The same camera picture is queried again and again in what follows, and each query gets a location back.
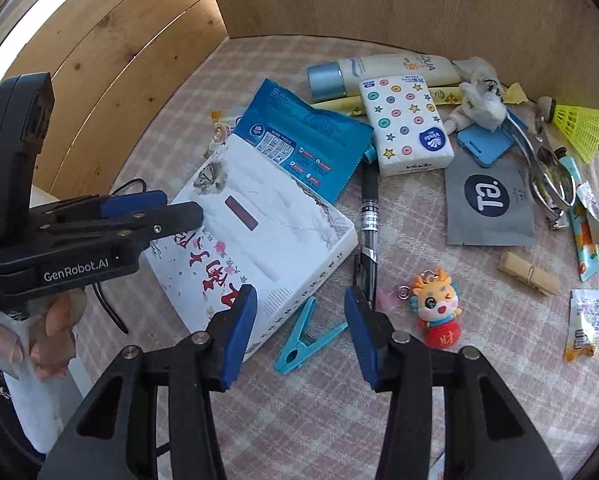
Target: wooden panel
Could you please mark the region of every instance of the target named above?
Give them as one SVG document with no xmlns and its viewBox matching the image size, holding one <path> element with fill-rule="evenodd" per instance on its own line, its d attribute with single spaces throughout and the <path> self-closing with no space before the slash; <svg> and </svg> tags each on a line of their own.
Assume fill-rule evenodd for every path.
<svg viewBox="0 0 599 480">
<path fill-rule="evenodd" d="M 67 0 L 26 44 L 4 78 L 31 72 L 54 74 L 86 34 L 122 1 Z"/>
<path fill-rule="evenodd" d="M 531 98 L 599 108 L 599 10 L 591 0 L 217 2 L 233 38 L 311 34 L 481 56 Z"/>
<path fill-rule="evenodd" d="M 160 30 L 199 0 L 124 0 L 55 73 L 55 109 L 35 186 L 50 189 L 74 138 L 115 78 Z"/>
<path fill-rule="evenodd" d="M 108 193 L 126 158 L 169 97 L 226 37 L 215 0 L 201 0 L 142 50 L 102 96 L 50 192 Z"/>
</svg>

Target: teal clothespin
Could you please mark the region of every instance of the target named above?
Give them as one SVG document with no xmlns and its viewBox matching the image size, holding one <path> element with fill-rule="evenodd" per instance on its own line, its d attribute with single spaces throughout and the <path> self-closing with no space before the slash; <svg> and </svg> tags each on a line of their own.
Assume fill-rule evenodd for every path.
<svg viewBox="0 0 599 480">
<path fill-rule="evenodd" d="M 348 328 L 348 323 L 344 322 L 336 328 L 329 330 L 326 335 L 321 336 L 321 338 L 313 340 L 312 343 L 308 345 L 304 343 L 302 338 L 305 337 L 304 334 L 306 333 L 306 328 L 313 317 L 316 302 L 317 298 L 314 296 L 311 296 L 304 302 L 303 309 L 295 323 L 295 328 L 293 329 L 293 332 L 290 333 L 284 348 L 281 349 L 279 359 L 277 359 L 277 362 L 275 363 L 275 369 L 282 375 L 287 374 L 295 368 L 299 368 L 305 361 L 310 359 L 313 354 L 320 351 L 329 344 L 330 341 Z"/>
</svg>

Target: black cable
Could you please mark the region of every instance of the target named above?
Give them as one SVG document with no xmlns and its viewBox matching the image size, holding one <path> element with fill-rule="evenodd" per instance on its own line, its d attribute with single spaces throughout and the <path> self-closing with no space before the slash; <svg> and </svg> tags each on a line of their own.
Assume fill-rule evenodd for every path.
<svg viewBox="0 0 599 480">
<path fill-rule="evenodd" d="M 133 179 L 129 180 L 127 183 L 119 186 L 110 195 L 111 196 L 116 195 L 117 193 L 124 191 L 127 187 L 130 187 L 133 184 L 141 184 L 141 192 L 142 193 L 145 193 L 146 190 L 148 189 L 148 184 L 146 184 L 146 181 L 143 178 L 133 178 Z M 108 314 L 108 316 L 112 319 L 112 322 L 115 323 L 115 325 L 117 325 L 117 328 L 119 328 L 124 334 L 128 335 L 128 327 L 123 322 L 121 317 L 119 317 L 119 314 L 117 314 L 117 312 L 115 312 L 115 309 L 110 305 L 110 303 L 106 299 L 106 296 L 104 296 L 104 293 L 102 290 L 102 283 L 100 283 L 100 282 L 93 283 L 92 290 L 94 290 L 95 296 L 99 300 L 99 302 L 102 305 L 102 308 L 104 309 L 106 314 Z"/>
</svg>

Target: blue gripper pad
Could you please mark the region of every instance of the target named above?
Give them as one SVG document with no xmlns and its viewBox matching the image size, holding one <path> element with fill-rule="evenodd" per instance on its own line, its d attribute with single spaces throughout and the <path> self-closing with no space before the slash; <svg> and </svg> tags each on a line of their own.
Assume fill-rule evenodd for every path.
<svg viewBox="0 0 599 480">
<path fill-rule="evenodd" d="M 234 301 L 231 314 L 235 315 L 224 346 L 224 362 L 219 378 L 223 388 L 228 389 L 239 375 L 250 332 L 257 315 L 257 291 L 252 285 L 242 285 Z"/>
<path fill-rule="evenodd" d="M 365 316 L 361 313 L 358 298 L 350 286 L 346 288 L 343 311 L 346 315 L 348 326 L 351 329 L 351 338 L 353 346 L 355 346 L 361 374 L 364 380 L 375 390 L 379 387 L 379 370 L 377 368 L 379 359 L 377 349 L 373 344 L 371 330 L 369 330 L 366 324 Z"/>
<path fill-rule="evenodd" d="M 102 204 L 100 212 L 102 218 L 119 218 L 137 211 L 164 207 L 167 203 L 166 193 L 157 189 L 145 193 L 111 196 Z"/>
</svg>

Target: black circle logo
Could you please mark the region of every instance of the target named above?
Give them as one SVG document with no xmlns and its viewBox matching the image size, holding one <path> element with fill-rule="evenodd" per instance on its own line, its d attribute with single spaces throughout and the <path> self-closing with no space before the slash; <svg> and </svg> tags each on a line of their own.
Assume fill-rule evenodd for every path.
<svg viewBox="0 0 599 480">
<path fill-rule="evenodd" d="M 483 216 L 501 216 L 508 211 L 508 191 L 495 178 L 476 174 L 466 179 L 464 195 L 470 206 Z"/>
</svg>

